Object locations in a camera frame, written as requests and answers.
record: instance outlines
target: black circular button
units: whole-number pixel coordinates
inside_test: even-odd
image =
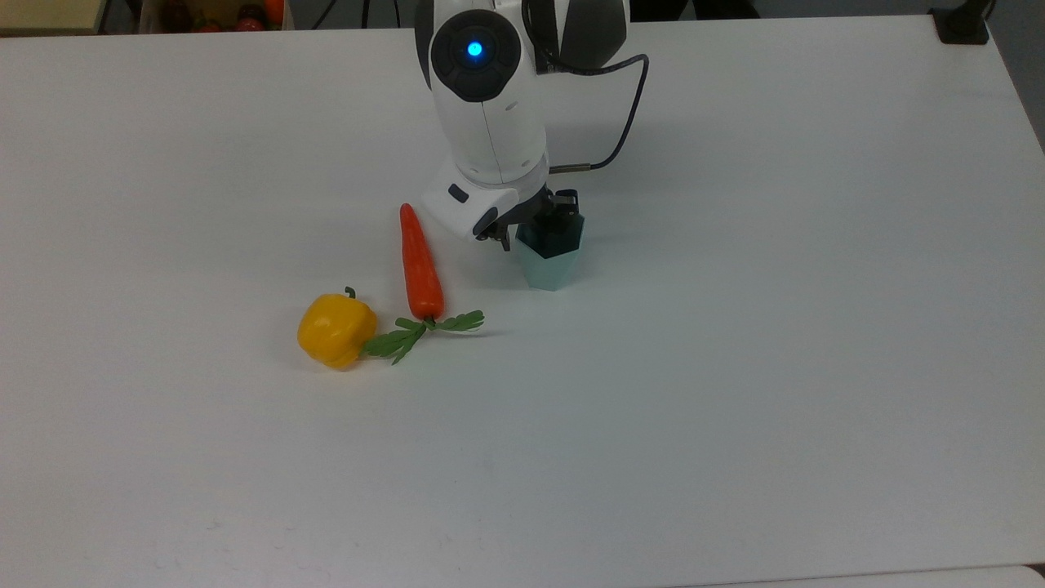
[[[465,10],[447,20],[432,40],[436,76],[461,99],[480,102],[501,94],[518,68],[518,31],[493,10]]]

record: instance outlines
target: orange carrot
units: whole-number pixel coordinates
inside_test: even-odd
[[[422,322],[438,321],[444,310],[443,287],[439,283],[421,221],[410,204],[399,207],[399,227],[402,230],[402,269],[407,277],[410,312]]]

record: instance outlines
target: red tomato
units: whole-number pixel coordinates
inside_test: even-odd
[[[264,30],[264,25],[257,19],[239,19],[234,30]]]

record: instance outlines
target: black cable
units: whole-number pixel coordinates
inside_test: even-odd
[[[320,15],[320,20],[316,21],[316,24],[312,25],[312,30],[316,30],[317,28],[320,27],[321,24],[323,24],[323,19],[325,19],[326,16],[330,14],[330,8],[333,8],[333,5],[336,3],[338,0],[330,0],[330,3],[327,4],[327,9],[323,10],[323,14]]]
[[[628,133],[631,131],[631,123],[635,120],[635,111],[638,110],[638,101],[643,97],[643,88],[646,86],[646,75],[650,70],[650,58],[646,53],[640,53],[632,57],[628,57],[623,62],[616,63],[613,65],[608,65],[606,67],[600,67],[598,69],[586,69],[566,65],[559,61],[558,57],[553,55],[544,46],[539,45],[534,40],[533,34],[533,24],[530,22],[530,1],[522,0],[519,8],[522,11],[522,27],[526,28],[526,34],[530,38],[530,43],[533,44],[534,50],[540,51],[540,53],[548,60],[548,63],[555,66],[556,71],[562,71],[565,73],[572,73],[574,75],[603,75],[606,73],[612,73],[628,67],[629,65],[643,62],[643,72],[638,76],[638,84],[635,86],[635,97],[631,101],[631,111],[628,112],[628,121],[624,123],[624,131],[621,132],[621,138],[617,141],[617,146],[613,147],[613,151],[609,154],[609,157],[603,159],[598,163],[570,163],[565,165],[552,165],[548,172],[549,173],[568,173],[573,171],[587,171],[589,169],[600,169],[609,165],[611,161],[617,159],[617,155],[621,152],[621,148],[624,147],[624,142],[628,139]]]

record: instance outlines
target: fake vegetable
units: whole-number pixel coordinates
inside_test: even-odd
[[[420,321],[438,320],[443,314],[443,286],[439,283],[432,250],[421,230],[421,220],[414,207],[399,207],[402,230],[402,271],[407,278],[407,301],[410,312]]]
[[[355,300],[355,290],[324,293],[317,299],[298,326],[298,345],[316,361],[341,370],[355,361],[363,346],[377,331],[377,315]]]
[[[396,320],[399,331],[378,335],[363,347],[363,353],[377,357],[392,357],[392,366],[399,363],[414,345],[428,331],[466,332],[483,326],[483,311],[436,323],[445,309],[443,287],[439,283],[432,251],[424,238],[421,221],[410,204],[399,207],[399,228],[402,231],[402,269],[407,280],[407,301],[410,312],[420,320]]]
[[[417,323],[409,319],[397,319],[395,326],[399,331],[378,335],[367,342],[363,347],[363,353],[377,357],[394,357],[392,366],[399,363],[414,345],[428,331],[451,331],[465,332],[474,331],[483,327],[483,311],[472,311],[454,319],[448,319],[442,323],[435,323],[427,320],[424,323]]]

